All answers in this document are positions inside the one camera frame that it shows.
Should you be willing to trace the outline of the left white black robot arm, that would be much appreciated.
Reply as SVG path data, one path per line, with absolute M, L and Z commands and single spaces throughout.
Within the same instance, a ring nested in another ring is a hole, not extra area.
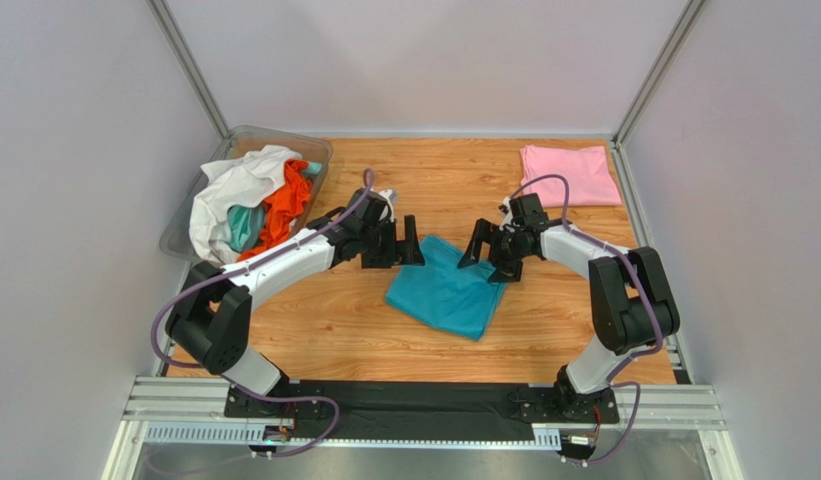
M 368 187 L 276 247 L 233 264 L 193 266 L 154 320 L 192 358 L 260 403 L 291 403 L 287 375 L 249 341 L 255 310 L 293 284 L 358 259 L 364 269 L 422 266 L 416 219 L 397 228 L 393 192 Z

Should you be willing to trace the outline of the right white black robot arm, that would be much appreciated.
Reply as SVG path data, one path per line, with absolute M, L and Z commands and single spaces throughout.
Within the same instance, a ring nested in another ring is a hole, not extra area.
M 594 335 L 559 370 L 544 403 L 567 420 L 591 418 L 611 401 L 614 378 L 634 360 L 660 351 L 679 329 L 660 255 L 651 247 L 625 249 L 600 241 L 565 217 L 552 219 L 535 194 L 508 199 L 500 209 L 501 224 L 476 222 L 458 266 L 477 264 L 487 246 L 491 283 L 520 281 L 527 257 L 554 261 L 588 281 Z

